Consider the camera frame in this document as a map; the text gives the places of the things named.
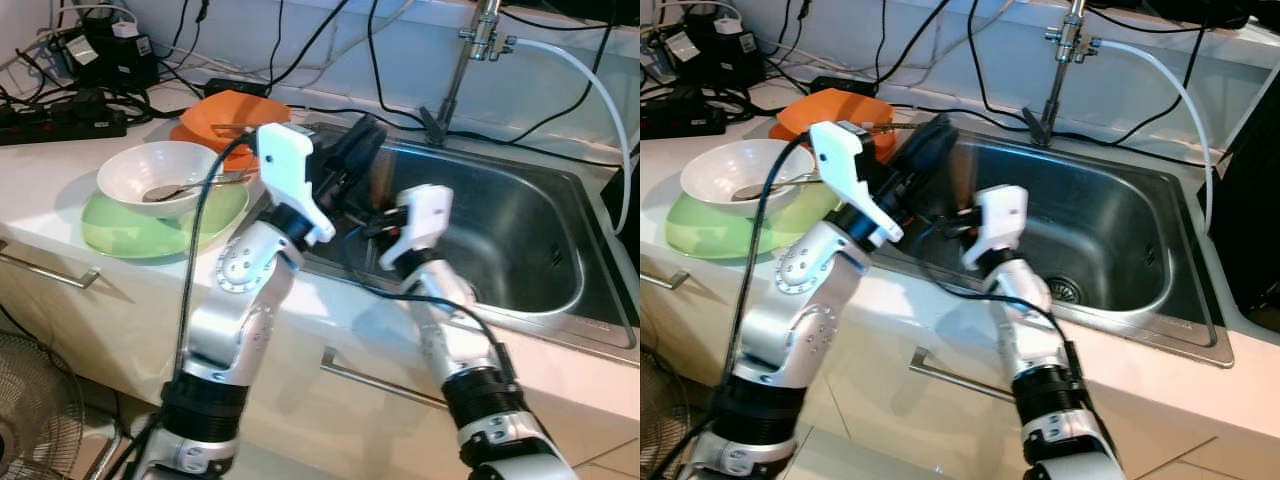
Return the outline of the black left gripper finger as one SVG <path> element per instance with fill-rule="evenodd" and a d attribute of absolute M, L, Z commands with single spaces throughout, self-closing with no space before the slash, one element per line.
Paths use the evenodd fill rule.
<path fill-rule="evenodd" d="M 393 205 L 392 177 L 393 154 L 389 150 L 379 150 L 369 164 L 366 175 L 367 202 L 371 207 L 390 207 Z"/>
<path fill-rule="evenodd" d="M 934 163 L 934 174 L 925 188 L 925 206 L 966 206 L 966 152 L 948 152 Z"/>
<path fill-rule="evenodd" d="M 915 128 L 902 145 L 904 161 L 934 161 L 945 159 L 957 142 L 959 129 L 948 114 L 937 114 Z"/>
<path fill-rule="evenodd" d="M 380 125 L 379 118 L 371 113 L 364 114 L 340 137 L 342 161 L 371 161 L 380 150 L 387 137 L 387 129 Z"/>

